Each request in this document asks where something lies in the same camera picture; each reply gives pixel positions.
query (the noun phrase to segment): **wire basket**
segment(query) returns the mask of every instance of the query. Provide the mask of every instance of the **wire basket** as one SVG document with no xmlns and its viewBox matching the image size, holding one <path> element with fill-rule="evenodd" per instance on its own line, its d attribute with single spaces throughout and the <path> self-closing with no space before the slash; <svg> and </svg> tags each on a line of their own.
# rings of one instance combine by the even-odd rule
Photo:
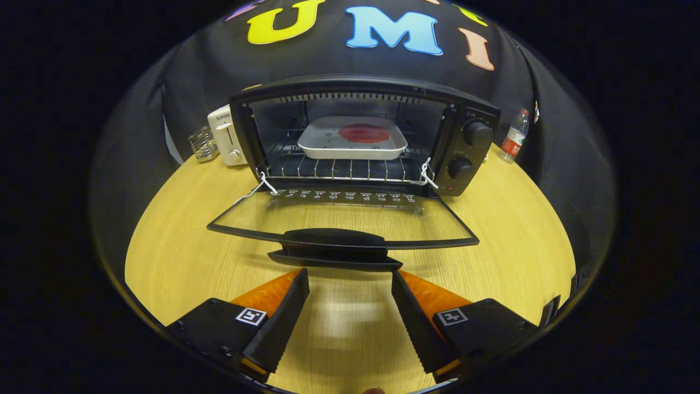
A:
<svg viewBox="0 0 700 394">
<path fill-rule="evenodd" d="M 198 162 L 210 161 L 218 156 L 218 147 L 209 126 L 199 129 L 195 134 L 189 136 L 188 140 Z"/>
</svg>

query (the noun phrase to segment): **red bottle label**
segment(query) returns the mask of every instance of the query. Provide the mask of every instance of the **red bottle label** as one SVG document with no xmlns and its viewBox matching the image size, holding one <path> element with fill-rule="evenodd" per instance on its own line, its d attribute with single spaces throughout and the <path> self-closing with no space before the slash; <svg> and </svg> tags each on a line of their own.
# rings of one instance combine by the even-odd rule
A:
<svg viewBox="0 0 700 394">
<path fill-rule="evenodd" d="M 501 149 L 513 157 L 518 156 L 524 140 L 524 135 L 511 128 L 508 131 L 508 136 L 505 138 L 505 141 L 503 141 Z"/>
</svg>

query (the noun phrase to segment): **yellow letter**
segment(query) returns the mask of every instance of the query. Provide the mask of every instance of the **yellow letter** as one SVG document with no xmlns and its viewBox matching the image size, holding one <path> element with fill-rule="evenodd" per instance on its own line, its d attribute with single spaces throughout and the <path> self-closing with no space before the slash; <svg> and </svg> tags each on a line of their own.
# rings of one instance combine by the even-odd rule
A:
<svg viewBox="0 0 700 394">
<path fill-rule="evenodd" d="M 473 13 L 472 11 L 465 10 L 464 8 L 461 8 L 460 6 L 458 6 L 456 4 L 452 4 L 452 5 L 459 8 L 459 10 L 462 11 L 462 14 L 464 14 L 464 16 L 473 20 L 474 22 L 478 23 L 479 25 L 488 26 L 480 16 Z"/>
<path fill-rule="evenodd" d="M 486 39 L 479 34 L 470 32 L 467 29 L 462 29 L 459 27 L 457 30 L 462 32 L 465 37 L 467 37 L 467 44 L 469 45 L 469 55 L 467 55 L 467 60 L 469 63 L 479 66 L 485 70 L 493 71 L 494 65 L 489 60 L 489 53 L 486 51 Z"/>
<path fill-rule="evenodd" d="M 261 13 L 251 18 L 248 24 L 248 42 L 255 44 L 274 43 L 296 37 L 299 34 L 311 29 L 316 23 L 316 9 L 319 4 L 326 0 L 306 0 L 296 3 L 292 8 L 299 8 L 297 22 L 285 29 L 275 30 L 272 28 L 275 15 L 282 12 L 282 8 Z"/>
</svg>

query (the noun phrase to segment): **oven rack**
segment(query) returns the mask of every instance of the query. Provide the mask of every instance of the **oven rack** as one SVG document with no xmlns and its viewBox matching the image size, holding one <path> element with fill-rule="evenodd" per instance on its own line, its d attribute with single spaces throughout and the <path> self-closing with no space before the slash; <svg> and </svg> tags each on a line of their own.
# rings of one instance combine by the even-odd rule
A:
<svg viewBox="0 0 700 394">
<path fill-rule="evenodd" d="M 421 176 L 428 155 L 411 143 L 413 133 L 404 132 L 408 148 L 393 160 L 315 159 L 306 156 L 297 141 L 306 127 L 288 127 L 283 137 L 270 149 L 267 165 L 258 165 L 268 179 L 318 179 L 426 184 Z M 426 174 L 433 180 L 435 173 L 428 165 Z"/>
<path fill-rule="evenodd" d="M 268 160 L 268 179 L 333 179 L 425 184 L 421 181 L 423 163 L 412 152 L 404 151 L 394 160 L 313 159 L 298 146 L 286 149 L 286 154 Z M 427 175 L 435 173 L 428 166 Z"/>
</svg>

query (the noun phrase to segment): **colorful letter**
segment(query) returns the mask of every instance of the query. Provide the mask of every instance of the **colorful letter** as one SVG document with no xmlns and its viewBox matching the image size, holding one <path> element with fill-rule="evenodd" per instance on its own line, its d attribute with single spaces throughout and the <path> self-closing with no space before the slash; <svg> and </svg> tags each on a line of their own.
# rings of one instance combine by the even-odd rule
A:
<svg viewBox="0 0 700 394">
<path fill-rule="evenodd" d="M 477 14 L 473 13 L 472 11 L 465 10 L 464 8 L 461 8 L 460 6 L 458 6 L 458 5 L 456 5 L 456 4 L 452 4 L 452 5 L 455 6 L 455 7 L 457 7 L 457 8 L 459 8 L 459 10 L 462 11 L 462 14 L 464 14 L 464 16 L 466 16 L 467 18 L 473 20 L 474 22 L 478 23 L 479 25 L 488 26 L 488 25 L 484 22 L 484 20 L 482 19 L 482 17 L 478 16 Z"/>
<path fill-rule="evenodd" d="M 251 18 L 248 21 L 251 26 L 248 30 L 248 42 L 254 44 L 274 43 L 304 33 L 316 23 L 316 9 L 324 1 L 326 0 L 306 0 L 294 4 L 292 8 L 299 8 L 297 22 L 285 29 L 275 30 L 272 28 L 274 17 L 282 12 L 282 8 L 275 8 Z"/>
<path fill-rule="evenodd" d="M 486 51 L 486 43 L 488 41 L 479 34 L 470 32 L 467 29 L 460 27 L 457 30 L 464 33 L 464 36 L 467 37 L 467 44 L 469 45 L 467 60 L 469 60 L 469 63 L 485 70 L 493 71 L 495 67 L 489 60 L 489 53 Z"/>
<path fill-rule="evenodd" d="M 350 7 L 345 10 L 355 17 L 355 32 L 347 45 L 352 48 L 374 48 L 379 41 L 372 38 L 372 30 L 393 48 L 408 33 L 408 41 L 403 46 L 415 52 L 441 55 L 442 49 L 435 42 L 433 25 L 437 20 L 421 13 L 405 13 L 394 22 L 376 7 Z"/>
<path fill-rule="evenodd" d="M 242 6 L 241 8 L 238 8 L 236 11 L 234 11 L 230 17 L 225 19 L 225 21 L 231 20 L 231 19 L 237 17 L 238 15 L 245 14 L 248 11 L 252 10 L 253 8 L 257 7 L 258 4 L 261 4 L 264 2 L 265 2 L 265 0 L 257 0 L 257 1 L 253 1 L 252 3 L 248 3 L 245 6 Z"/>
</svg>

